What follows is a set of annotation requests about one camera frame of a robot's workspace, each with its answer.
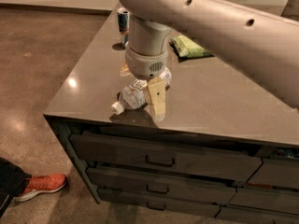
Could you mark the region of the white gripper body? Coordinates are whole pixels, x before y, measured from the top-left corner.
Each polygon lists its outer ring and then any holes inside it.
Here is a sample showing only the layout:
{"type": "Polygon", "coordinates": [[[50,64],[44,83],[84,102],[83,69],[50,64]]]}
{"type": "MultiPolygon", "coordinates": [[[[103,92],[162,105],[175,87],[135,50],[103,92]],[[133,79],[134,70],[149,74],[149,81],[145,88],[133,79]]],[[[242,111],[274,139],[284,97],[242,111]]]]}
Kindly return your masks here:
{"type": "Polygon", "coordinates": [[[166,68],[168,52],[160,55],[143,55],[133,51],[129,45],[125,48],[125,61],[131,74],[137,79],[148,80],[159,76],[166,68]]]}

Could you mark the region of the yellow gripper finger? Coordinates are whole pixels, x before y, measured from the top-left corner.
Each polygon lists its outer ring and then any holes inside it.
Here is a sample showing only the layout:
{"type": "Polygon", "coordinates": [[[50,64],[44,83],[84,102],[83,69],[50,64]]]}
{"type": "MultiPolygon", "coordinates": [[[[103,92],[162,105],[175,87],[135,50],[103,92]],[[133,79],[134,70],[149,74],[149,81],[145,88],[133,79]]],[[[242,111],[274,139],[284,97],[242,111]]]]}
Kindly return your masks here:
{"type": "Polygon", "coordinates": [[[120,70],[120,75],[122,77],[126,77],[126,76],[130,76],[131,75],[131,71],[129,69],[129,66],[128,66],[127,62],[123,63],[123,66],[121,67],[121,70],[120,70]]]}
{"type": "Polygon", "coordinates": [[[165,118],[165,81],[155,77],[148,81],[149,110],[151,115],[161,121],[165,118]]]}

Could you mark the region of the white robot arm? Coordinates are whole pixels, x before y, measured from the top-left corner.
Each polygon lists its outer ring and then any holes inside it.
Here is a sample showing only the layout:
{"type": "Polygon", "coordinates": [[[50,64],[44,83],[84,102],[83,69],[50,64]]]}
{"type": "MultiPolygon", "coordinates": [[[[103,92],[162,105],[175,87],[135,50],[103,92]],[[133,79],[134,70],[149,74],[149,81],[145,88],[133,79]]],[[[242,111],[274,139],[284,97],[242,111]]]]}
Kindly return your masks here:
{"type": "Polygon", "coordinates": [[[299,107],[297,21],[224,0],[119,1],[130,12],[125,60],[136,78],[163,72],[166,38],[176,30],[288,106],[299,107]]]}

